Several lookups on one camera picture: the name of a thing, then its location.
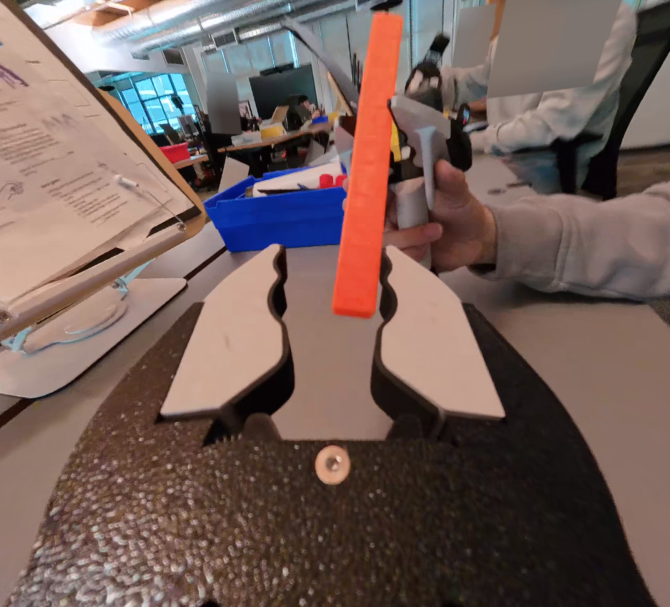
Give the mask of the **exercise sheet with blue banner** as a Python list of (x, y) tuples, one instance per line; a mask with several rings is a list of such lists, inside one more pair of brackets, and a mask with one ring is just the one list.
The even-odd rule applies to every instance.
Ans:
[(1, 301), (39, 287), (152, 210), (133, 163), (1, 45)]

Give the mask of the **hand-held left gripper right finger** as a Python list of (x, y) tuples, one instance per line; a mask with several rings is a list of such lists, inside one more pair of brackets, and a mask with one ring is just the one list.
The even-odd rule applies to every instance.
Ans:
[(503, 404), (462, 302), (397, 247), (382, 254), (371, 392), (390, 417), (425, 424), (447, 416), (499, 420)]

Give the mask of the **black office chair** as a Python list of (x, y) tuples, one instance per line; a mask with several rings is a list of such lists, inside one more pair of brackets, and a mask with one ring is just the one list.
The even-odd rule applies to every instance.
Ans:
[(643, 97), (669, 55), (669, 1), (643, 9), (638, 14), (639, 30), (632, 50), (632, 63), (619, 91), (618, 108), (604, 147), (590, 159), (585, 180), (578, 182), (578, 150), (600, 142), (601, 135), (583, 130), (572, 139), (557, 138), (550, 149), (556, 155), (560, 191), (579, 190), (604, 201), (617, 196), (618, 157), (624, 135)]

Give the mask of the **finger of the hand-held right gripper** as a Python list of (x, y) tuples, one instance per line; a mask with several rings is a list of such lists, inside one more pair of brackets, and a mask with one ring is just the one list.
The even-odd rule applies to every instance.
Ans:
[(356, 120), (355, 115), (341, 115), (334, 124), (334, 147), (345, 171), (351, 171)]
[(450, 119), (427, 105), (394, 95), (389, 100), (389, 111), (410, 148), (419, 148), (423, 137), (432, 140), (436, 136), (438, 144), (446, 144), (450, 138)]

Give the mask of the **grey desk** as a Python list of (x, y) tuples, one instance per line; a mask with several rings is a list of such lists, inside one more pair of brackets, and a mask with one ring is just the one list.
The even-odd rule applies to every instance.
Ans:
[(213, 225), (187, 289), (1, 424), (2, 606), (668, 606), (669, 325), (645, 303), (469, 271), (507, 412), (400, 430), (381, 318), (330, 312), (335, 247), (285, 255), (295, 389), (267, 430), (162, 419), (206, 296), (254, 254)]

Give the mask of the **white instruction sheet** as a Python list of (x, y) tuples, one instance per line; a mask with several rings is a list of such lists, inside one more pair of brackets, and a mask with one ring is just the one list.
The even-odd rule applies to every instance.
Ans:
[(197, 209), (21, 9), (1, 2), (1, 309)]

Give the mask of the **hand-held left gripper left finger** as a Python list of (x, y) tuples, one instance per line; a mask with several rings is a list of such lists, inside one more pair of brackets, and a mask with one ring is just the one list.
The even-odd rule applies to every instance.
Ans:
[(164, 419), (245, 421), (289, 400), (295, 379), (283, 321), (287, 278), (285, 247), (272, 244), (206, 296), (163, 401)]

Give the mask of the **orange segmented bar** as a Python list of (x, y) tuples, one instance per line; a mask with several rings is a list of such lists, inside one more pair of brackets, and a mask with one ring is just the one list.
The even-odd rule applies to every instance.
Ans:
[(371, 318), (377, 308), (403, 18), (373, 15), (356, 115), (347, 203), (332, 297), (335, 315)]

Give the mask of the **wooden document stand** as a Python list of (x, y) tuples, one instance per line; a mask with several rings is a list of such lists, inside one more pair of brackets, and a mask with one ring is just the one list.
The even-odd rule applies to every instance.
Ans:
[[(2, 1), (21, 9), (14, 0)], [(30, 26), (45, 33), (32, 19)], [(48, 44), (57, 46), (51, 39)], [(59, 48), (58, 53), (66, 56)], [(184, 290), (186, 282), (180, 278), (133, 279), (151, 261), (199, 233), (206, 221), (201, 200), (132, 115), (117, 99), (96, 90), (185, 189), (197, 209), (189, 220), (169, 219), (142, 243), (110, 249), (23, 296), (9, 312), (1, 310), (1, 404), (38, 399), (68, 386)]]

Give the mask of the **blue plastic bin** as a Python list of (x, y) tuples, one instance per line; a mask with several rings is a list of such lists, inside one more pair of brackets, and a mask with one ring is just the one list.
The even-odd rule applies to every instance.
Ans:
[(254, 197), (256, 182), (279, 173), (249, 176), (204, 202), (206, 214), (233, 253), (259, 251), (271, 244), (286, 248), (337, 245), (345, 198), (343, 188)]

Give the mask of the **black monitor screen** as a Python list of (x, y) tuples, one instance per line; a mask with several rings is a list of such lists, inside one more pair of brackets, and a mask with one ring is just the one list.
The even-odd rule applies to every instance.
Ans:
[(311, 64), (293, 67), (281, 65), (248, 79), (259, 118), (270, 119), (277, 107), (289, 103), (293, 96), (305, 96), (318, 104)]

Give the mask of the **person's right hand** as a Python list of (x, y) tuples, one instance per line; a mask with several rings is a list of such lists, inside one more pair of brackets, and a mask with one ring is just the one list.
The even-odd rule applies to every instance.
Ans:
[(494, 266), (498, 232), (491, 210), (472, 195), (464, 172), (445, 159), (434, 166), (433, 177), (435, 200), (426, 224), (399, 228), (396, 198), (388, 193), (383, 244), (417, 262), (430, 255), (436, 274)]

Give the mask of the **person's right forearm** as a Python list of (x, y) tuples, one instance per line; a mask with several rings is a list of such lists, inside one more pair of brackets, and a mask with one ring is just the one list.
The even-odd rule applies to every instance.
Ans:
[(492, 208), (497, 257), (470, 269), (545, 293), (633, 301), (669, 297), (669, 183), (607, 202), (525, 198)]

